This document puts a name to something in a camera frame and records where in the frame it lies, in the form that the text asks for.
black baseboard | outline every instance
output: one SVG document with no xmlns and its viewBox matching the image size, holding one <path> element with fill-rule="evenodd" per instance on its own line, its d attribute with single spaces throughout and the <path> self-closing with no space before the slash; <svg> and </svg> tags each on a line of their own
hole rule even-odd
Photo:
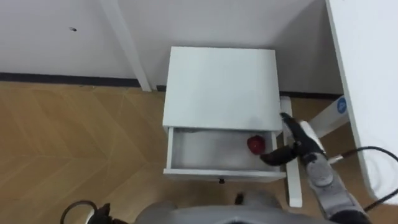
<svg viewBox="0 0 398 224">
<path fill-rule="evenodd" d="M 156 86 L 157 91 L 166 91 L 165 85 Z M 307 98 L 307 99 L 324 99 L 324 100 L 337 100 L 341 97 L 341 94 L 330 94 L 330 93 L 301 93 L 294 91 L 280 91 L 281 96 L 289 96 L 292 98 Z"/>
<path fill-rule="evenodd" d="M 79 77 L 69 75 L 43 75 L 29 73 L 0 72 L 0 81 L 92 86 L 141 87 L 138 80 L 135 78 Z M 157 85 L 156 88 L 157 91 L 166 91 L 165 85 Z M 294 91 L 281 91 L 280 95 L 289 96 L 292 98 L 311 98 L 326 100 L 337 100 L 341 96 L 340 94 L 301 93 Z"/>
<path fill-rule="evenodd" d="M 69 75 L 42 75 L 27 73 L 0 73 L 0 81 L 48 84 L 141 87 L 135 78 L 78 77 Z"/>
</svg>

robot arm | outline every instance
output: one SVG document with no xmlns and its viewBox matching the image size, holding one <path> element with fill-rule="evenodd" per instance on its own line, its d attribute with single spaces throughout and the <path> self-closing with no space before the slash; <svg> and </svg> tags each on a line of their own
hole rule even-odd
<svg viewBox="0 0 398 224">
<path fill-rule="evenodd" d="M 370 223 L 366 212 L 347 191 L 317 142 L 288 114 L 281 113 L 281 117 L 293 135 L 294 144 L 261 155 L 260 158 L 266 164 L 279 166 L 298 157 L 326 219 L 344 224 Z"/>
</svg>

white table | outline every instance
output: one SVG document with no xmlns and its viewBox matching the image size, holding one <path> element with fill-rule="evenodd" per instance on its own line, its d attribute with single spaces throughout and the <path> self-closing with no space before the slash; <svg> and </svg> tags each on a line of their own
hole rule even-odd
<svg viewBox="0 0 398 224">
<path fill-rule="evenodd" d="M 348 116 L 357 147 L 379 146 L 398 155 L 398 1 L 326 2 L 347 112 L 341 103 L 338 113 L 336 101 L 311 124 L 321 137 Z M 360 153 L 359 161 L 372 196 L 398 187 L 396 161 L 377 151 Z M 398 197 L 387 203 L 398 204 Z"/>
<path fill-rule="evenodd" d="M 291 113 L 290 99 L 282 109 Z M 282 131 L 274 50 L 172 47 L 163 125 L 169 135 L 164 174 L 172 178 L 270 182 L 288 177 L 289 203 L 301 207 L 297 161 L 271 167 L 248 138 L 276 149 Z"/>
</svg>

desk leg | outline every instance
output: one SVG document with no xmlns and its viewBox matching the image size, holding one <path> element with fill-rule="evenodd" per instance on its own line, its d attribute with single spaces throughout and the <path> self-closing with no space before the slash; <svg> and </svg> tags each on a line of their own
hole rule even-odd
<svg viewBox="0 0 398 224">
<path fill-rule="evenodd" d="M 349 121 L 344 96 L 338 98 L 308 123 L 318 138 L 322 138 Z"/>
<path fill-rule="evenodd" d="M 280 98 L 281 110 L 289 115 L 292 115 L 292 104 L 289 97 Z M 289 130 L 284 126 L 284 145 L 287 145 L 287 138 L 290 136 Z M 289 196 L 289 206 L 301 208 L 303 206 L 303 198 L 301 192 L 300 183 L 300 172 L 299 172 L 299 162 L 297 159 L 290 161 L 286 164 L 286 176 L 287 176 L 287 190 Z"/>
</svg>

black cable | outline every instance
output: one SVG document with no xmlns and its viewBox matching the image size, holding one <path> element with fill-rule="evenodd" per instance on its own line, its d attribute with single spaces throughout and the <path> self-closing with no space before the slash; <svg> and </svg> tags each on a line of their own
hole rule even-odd
<svg viewBox="0 0 398 224">
<path fill-rule="evenodd" d="M 368 150 L 368 149 L 373 149 L 373 150 L 376 150 L 376 151 L 379 151 L 379 152 L 383 152 L 383 153 L 389 155 L 390 157 L 392 157 L 393 159 L 395 159 L 398 162 L 398 157 L 396 155 L 394 155 L 393 153 L 391 153 L 391 152 L 389 152 L 389 151 L 387 151 L 387 150 L 385 150 L 383 148 L 377 147 L 377 146 L 359 147 L 357 149 L 352 149 L 352 150 L 350 150 L 348 152 L 342 153 L 341 156 L 344 159 L 344 158 L 352 156 L 353 154 L 356 154 L 356 153 L 358 153 L 360 151 Z M 373 202 L 372 204 L 368 205 L 367 207 L 365 207 L 364 211 L 368 212 L 368 211 L 374 209 L 375 207 L 377 207 L 378 205 L 384 203 L 386 200 L 389 200 L 390 198 L 392 198 L 396 194 L 398 194 L 398 188 L 395 189 L 393 192 L 389 193 L 388 195 L 384 196 L 383 198 L 380 198 L 379 200 L 377 200 L 377 201 Z"/>
<path fill-rule="evenodd" d="M 95 203 L 92 202 L 92 201 L 89 201 L 89 200 L 80 200 L 78 202 L 72 203 L 71 205 L 69 205 L 67 207 L 67 209 L 65 209 L 63 211 L 62 216 L 61 216 L 61 220 L 60 220 L 60 224 L 65 224 L 65 217 L 68 214 L 68 212 L 71 209 L 73 209 L 73 208 L 75 208 L 76 206 L 79 206 L 79 205 L 89 205 L 89 206 L 91 206 L 93 208 L 94 212 L 96 212 L 97 209 L 98 209 L 97 206 L 95 205 Z"/>
</svg>

